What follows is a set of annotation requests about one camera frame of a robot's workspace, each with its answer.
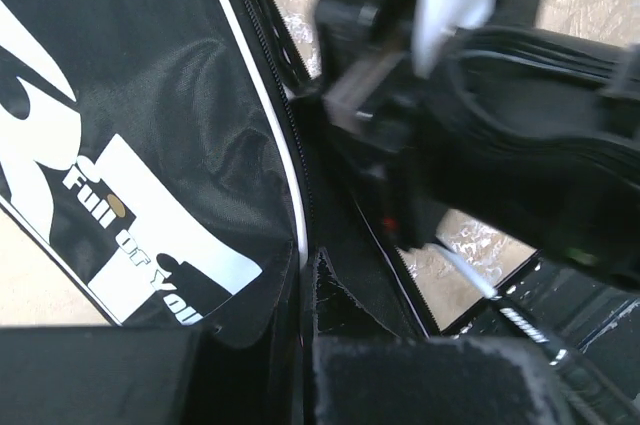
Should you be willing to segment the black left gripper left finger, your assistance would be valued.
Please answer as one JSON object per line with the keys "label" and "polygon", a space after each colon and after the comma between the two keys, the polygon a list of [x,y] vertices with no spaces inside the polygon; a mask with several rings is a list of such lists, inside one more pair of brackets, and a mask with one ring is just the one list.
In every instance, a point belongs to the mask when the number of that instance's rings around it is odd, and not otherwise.
{"label": "black left gripper left finger", "polygon": [[10,327],[1,331],[4,424],[288,424],[299,267],[256,341],[195,327]]}

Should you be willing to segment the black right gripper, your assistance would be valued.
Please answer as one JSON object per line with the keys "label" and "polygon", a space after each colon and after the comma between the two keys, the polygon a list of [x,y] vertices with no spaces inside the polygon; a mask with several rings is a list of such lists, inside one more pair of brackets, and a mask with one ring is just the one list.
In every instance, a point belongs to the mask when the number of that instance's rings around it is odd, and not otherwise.
{"label": "black right gripper", "polygon": [[639,48],[536,26],[541,0],[318,0],[325,128],[403,249],[462,211],[639,281]]}

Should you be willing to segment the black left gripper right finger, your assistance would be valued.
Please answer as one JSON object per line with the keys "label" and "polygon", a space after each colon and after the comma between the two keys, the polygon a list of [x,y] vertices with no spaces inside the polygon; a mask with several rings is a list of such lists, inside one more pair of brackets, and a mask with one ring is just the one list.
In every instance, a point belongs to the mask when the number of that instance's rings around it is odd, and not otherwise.
{"label": "black left gripper right finger", "polygon": [[562,424],[565,402],[522,339],[399,339],[313,264],[304,371],[308,424]]}

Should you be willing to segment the black racket cover bag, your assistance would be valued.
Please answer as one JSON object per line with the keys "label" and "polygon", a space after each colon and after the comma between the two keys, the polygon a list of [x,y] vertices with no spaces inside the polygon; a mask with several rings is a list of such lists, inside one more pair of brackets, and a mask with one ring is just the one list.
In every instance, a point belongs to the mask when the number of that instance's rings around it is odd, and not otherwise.
{"label": "black racket cover bag", "polygon": [[273,0],[1,0],[2,209],[116,325],[245,349],[325,262],[435,335],[306,85]]}

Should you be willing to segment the white badminton racket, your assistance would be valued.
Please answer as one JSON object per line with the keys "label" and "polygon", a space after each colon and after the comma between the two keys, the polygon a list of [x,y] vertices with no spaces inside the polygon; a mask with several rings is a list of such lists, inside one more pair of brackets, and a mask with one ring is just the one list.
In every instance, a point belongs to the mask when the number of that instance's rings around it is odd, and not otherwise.
{"label": "white badminton racket", "polygon": [[559,390],[588,424],[637,424],[639,409],[584,354],[486,281],[440,239],[433,246],[478,290],[511,333],[534,343],[553,370]]}

